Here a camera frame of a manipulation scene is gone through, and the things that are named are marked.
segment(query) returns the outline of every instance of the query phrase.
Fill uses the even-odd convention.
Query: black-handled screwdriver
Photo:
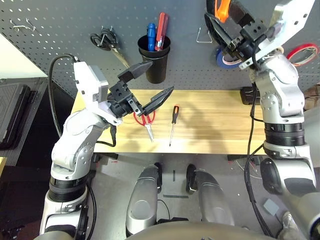
[[[169,147],[171,146],[172,137],[174,135],[175,124],[177,123],[178,114],[179,114],[179,107],[178,106],[174,106],[173,112],[172,112],[172,129],[171,129]]]

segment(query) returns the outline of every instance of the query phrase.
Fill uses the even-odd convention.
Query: pen holder
[[[160,84],[166,79],[170,43],[170,39],[166,36],[163,42],[163,50],[148,51],[148,36],[144,35],[138,40],[139,53],[143,61],[153,62],[145,73],[146,79],[152,84]]]

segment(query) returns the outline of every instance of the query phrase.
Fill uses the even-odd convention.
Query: blue tape roll
[[[232,64],[232,65],[227,65],[224,63],[223,57],[224,57],[224,55],[223,55],[222,51],[219,49],[218,53],[216,54],[216,64],[221,68],[234,69],[241,64],[241,62],[238,62],[238,63]]]

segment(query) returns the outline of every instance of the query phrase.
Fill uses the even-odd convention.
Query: scissors
[[[149,138],[150,138],[151,142],[153,142],[154,141],[154,134],[152,133],[151,124],[153,123],[153,121],[156,118],[156,112],[153,111],[152,119],[150,119],[149,115],[147,115],[147,116],[141,115],[142,122],[138,120],[138,116],[136,115],[135,112],[133,113],[133,117],[138,124],[146,127],[148,134],[149,134]]]

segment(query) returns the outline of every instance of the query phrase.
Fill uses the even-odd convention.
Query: wall hook
[[[13,29],[18,33],[20,31],[20,28],[28,29],[34,32],[36,30],[36,27],[30,22],[30,20],[26,17],[25,18],[26,23],[29,26],[26,25],[16,25],[12,19],[10,19],[10,23],[13,25]]]
[[[211,38],[211,35],[210,35],[210,32],[208,31],[208,35],[209,35],[209,38],[210,38],[210,41],[199,41],[199,34],[200,34],[200,31],[201,31],[201,27],[199,27],[199,31],[198,31],[198,36],[196,37],[196,42],[199,43],[199,44],[212,44],[212,38]]]

